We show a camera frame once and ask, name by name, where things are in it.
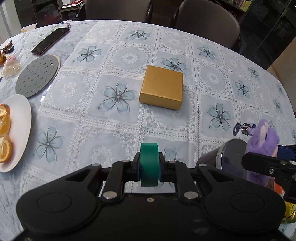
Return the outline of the green tape roll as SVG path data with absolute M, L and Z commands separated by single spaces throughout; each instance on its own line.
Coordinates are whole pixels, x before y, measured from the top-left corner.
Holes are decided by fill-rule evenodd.
M 157 143 L 141 143 L 139 178 L 142 187 L 157 187 L 159 181 L 159 149 Z

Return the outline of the purple plush doll keychain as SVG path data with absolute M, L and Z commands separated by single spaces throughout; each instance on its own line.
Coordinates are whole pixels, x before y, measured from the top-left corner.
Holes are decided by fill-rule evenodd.
M 237 123 L 233 128 L 233 135 L 236 136 L 239 131 L 251 137 L 247 142 L 246 153 L 251 152 L 271 157 L 277 156 L 280 139 L 267 120 L 262 119 L 258 124 Z M 247 171 L 247 180 L 273 190 L 273 178 L 271 177 Z

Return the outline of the red floral tin wooden lid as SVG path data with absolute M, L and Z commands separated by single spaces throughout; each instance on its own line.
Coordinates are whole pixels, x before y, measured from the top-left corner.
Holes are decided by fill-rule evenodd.
M 268 181 L 267 188 L 270 190 L 273 190 L 275 193 L 279 194 L 281 197 L 283 197 L 283 195 L 284 195 L 283 188 L 280 185 L 278 185 L 277 183 L 275 183 L 274 180 L 270 179 Z

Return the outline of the yellow zip pouch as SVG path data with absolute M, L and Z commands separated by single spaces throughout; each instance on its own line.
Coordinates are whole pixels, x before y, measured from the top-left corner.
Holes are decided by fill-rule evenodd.
M 290 203 L 285 201 L 285 215 L 282 219 L 282 223 L 295 223 L 296 222 L 296 214 L 295 214 L 295 207 L 294 203 Z

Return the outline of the dark candle jar silver lid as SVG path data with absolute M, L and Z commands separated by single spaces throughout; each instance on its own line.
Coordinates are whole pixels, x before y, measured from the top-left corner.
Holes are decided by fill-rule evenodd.
M 246 179 L 247 171 L 241 164 L 246 145 L 245 141 L 237 138 L 229 140 L 220 147 L 203 154 L 197 164 L 206 164 L 238 178 Z

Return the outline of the floral lace tablecloth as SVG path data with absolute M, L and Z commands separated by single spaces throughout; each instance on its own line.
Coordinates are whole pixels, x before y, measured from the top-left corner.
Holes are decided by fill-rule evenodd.
M 295 161 L 285 89 L 202 37 L 100 20 L 41 103 L 16 204 L 35 240 L 275 232 Z

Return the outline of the gold cardboard box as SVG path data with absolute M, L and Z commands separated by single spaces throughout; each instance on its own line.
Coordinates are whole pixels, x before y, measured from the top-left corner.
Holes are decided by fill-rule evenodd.
M 179 110 L 183 102 L 183 73 L 147 66 L 139 102 Z

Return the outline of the orange slices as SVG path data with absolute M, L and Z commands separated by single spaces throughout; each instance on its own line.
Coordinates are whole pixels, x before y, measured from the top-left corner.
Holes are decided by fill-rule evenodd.
M 10 107 L 7 104 L 1 104 L 1 163 L 7 162 L 12 153 L 12 143 L 9 137 L 10 128 Z

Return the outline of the white plate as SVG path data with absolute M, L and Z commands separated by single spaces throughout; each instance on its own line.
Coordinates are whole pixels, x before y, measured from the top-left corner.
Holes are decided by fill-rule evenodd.
M 32 123 L 31 106 L 21 94 L 8 97 L 4 104 L 10 107 L 11 128 L 9 136 L 12 142 L 12 154 L 7 162 L 1 164 L 1 173 L 11 171 L 21 160 L 26 149 Z

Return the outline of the grey oval silicone mat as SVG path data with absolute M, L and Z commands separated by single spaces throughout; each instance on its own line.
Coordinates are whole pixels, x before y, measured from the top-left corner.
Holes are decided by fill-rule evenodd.
M 38 94 L 53 81 L 60 66 L 60 58 L 56 55 L 45 55 L 35 59 L 20 73 L 16 81 L 16 94 L 26 98 Z

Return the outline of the dark bookshelf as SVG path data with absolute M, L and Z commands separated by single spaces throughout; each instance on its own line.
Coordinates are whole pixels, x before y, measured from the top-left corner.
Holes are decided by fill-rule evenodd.
M 295 1 L 214 1 L 240 24 L 232 50 L 268 69 L 295 38 Z

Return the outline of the amber trinkets on table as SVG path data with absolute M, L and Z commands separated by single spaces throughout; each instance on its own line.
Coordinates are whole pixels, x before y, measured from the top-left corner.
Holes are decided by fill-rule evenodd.
M 1 75 L 4 77 L 12 77 L 21 69 L 21 65 L 17 60 L 16 55 L 13 55 L 14 51 L 15 46 L 13 45 L 12 40 L 5 44 L 1 49 L 1 67 L 3 68 Z

